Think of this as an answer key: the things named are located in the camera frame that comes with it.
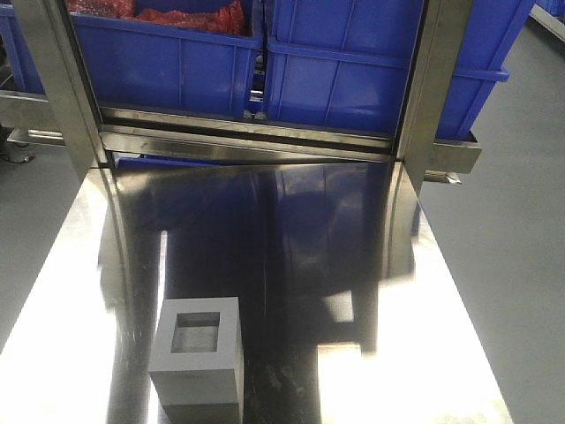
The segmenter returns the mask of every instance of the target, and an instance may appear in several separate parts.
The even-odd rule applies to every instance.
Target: gray square block
[[[165,300],[149,374],[171,421],[241,423],[244,355],[238,299]]]

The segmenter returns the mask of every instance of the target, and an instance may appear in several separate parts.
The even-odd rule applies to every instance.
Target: blue plastic crate
[[[267,44],[266,103],[270,120],[393,133],[408,79],[408,59]],[[506,69],[457,67],[438,137],[462,140]]]
[[[536,4],[551,15],[565,16],[565,0],[538,0]]]
[[[535,0],[475,0],[459,64],[499,69]],[[410,57],[422,0],[267,0],[278,42]]]
[[[138,0],[137,11],[213,11],[231,0]],[[262,5],[244,0],[249,37],[72,14],[99,100],[242,117],[263,45]],[[10,5],[0,4],[0,34],[16,84],[43,93]]]

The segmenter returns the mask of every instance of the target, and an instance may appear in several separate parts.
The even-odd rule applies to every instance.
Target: red mesh bag
[[[134,0],[67,0],[67,9],[104,18],[130,18],[135,13]]]
[[[235,0],[216,13],[184,13],[182,11],[163,13],[154,9],[144,9],[135,19],[216,33],[245,35],[245,15],[241,0]]]

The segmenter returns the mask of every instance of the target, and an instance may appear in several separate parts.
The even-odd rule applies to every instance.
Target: square hole
[[[171,353],[216,352],[219,312],[177,314]]]

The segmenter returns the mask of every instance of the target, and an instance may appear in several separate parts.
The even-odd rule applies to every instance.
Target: reflective metal surface
[[[424,181],[428,183],[451,184],[453,186],[460,186],[463,183],[455,172],[437,170],[427,170]]]
[[[238,296],[245,423],[508,424],[400,164],[91,170],[0,355],[0,422],[167,423],[163,299]]]
[[[98,134],[100,111],[71,18],[61,0],[13,0],[11,4],[82,179],[89,168],[108,160]]]
[[[310,140],[310,143],[297,139],[254,140],[249,137],[228,138],[117,125],[103,125],[101,136],[106,149],[118,152],[181,155],[247,163],[273,160],[290,163],[312,162],[316,158],[323,161],[343,159],[368,162],[389,159],[388,155],[378,153],[374,148],[353,149],[350,145],[317,140]]]
[[[63,135],[60,132],[37,130],[13,130],[8,141],[14,143],[46,144],[49,146],[64,146]]]
[[[130,133],[142,131],[140,127],[143,127],[143,125],[152,127],[160,125],[173,132],[183,134],[176,140],[156,137],[133,138],[119,135],[119,133],[113,136],[105,134],[104,147],[118,152],[215,159],[230,163],[320,163],[336,162],[342,159],[333,157],[334,154],[331,153],[329,156],[325,156],[285,151],[288,150],[286,145],[289,144],[289,140],[296,138],[298,144],[310,142],[314,148],[319,147],[320,141],[322,141],[325,146],[333,147],[334,150],[374,147],[382,149],[384,152],[390,149],[390,140],[384,137],[376,137],[374,134],[329,132],[323,128],[294,128],[267,121],[262,123],[252,120],[239,122],[225,118],[188,117],[163,113],[163,111],[150,112],[102,107],[101,113],[110,122],[138,125],[138,127],[134,127],[135,130],[131,128]],[[63,135],[55,133],[58,131],[58,125],[53,117],[47,97],[44,95],[25,95],[0,90],[0,122],[5,127],[17,128],[11,135],[11,139],[14,141],[64,145]],[[105,130],[111,128],[117,128],[120,131],[119,128],[122,127],[108,125]],[[198,145],[183,143],[182,138],[186,138],[187,133],[207,135],[205,139],[201,139],[201,141],[205,140],[206,142]],[[259,141],[270,141],[268,146],[271,150],[247,149],[240,145],[231,146],[231,138],[225,136],[233,136],[234,134],[244,139],[253,134],[253,137],[260,139]],[[218,139],[222,139],[223,146],[217,145]],[[260,143],[254,142],[253,145],[259,146]],[[281,147],[283,151],[275,150],[275,148]],[[470,141],[436,140],[433,144],[432,160],[428,170],[470,173],[480,152],[481,147],[474,139]],[[357,157],[357,160],[369,161],[375,158],[374,155],[367,156],[359,153],[356,153],[355,157]],[[383,155],[376,157],[377,160],[384,159]]]
[[[5,128],[59,131],[59,125],[44,95],[0,90],[0,121]]]
[[[183,128],[183,132],[190,133],[191,130],[207,130],[207,135],[233,137],[242,133],[242,137],[259,135],[261,140],[276,141],[276,138],[317,140],[335,144],[351,144],[371,148],[390,149],[391,139],[386,134],[375,132],[361,132],[350,130],[338,132],[325,127],[289,124],[273,121],[262,121],[255,119],[235,120],[226,117],[207,116],[204,114],[188,115],[186,112],[172,112],[163,110],[133,110],[102,107],[101,113],[107,124],[113,125],[169,125]]]
[[[416,193],[430,169],[433,141],[472,6],[473,0],[424,2],[395,141],[396,156],[404,161]]]
[[[473,141],[436,140],[426,169],[470,174],[482,152],[481,146],[472,138]]]

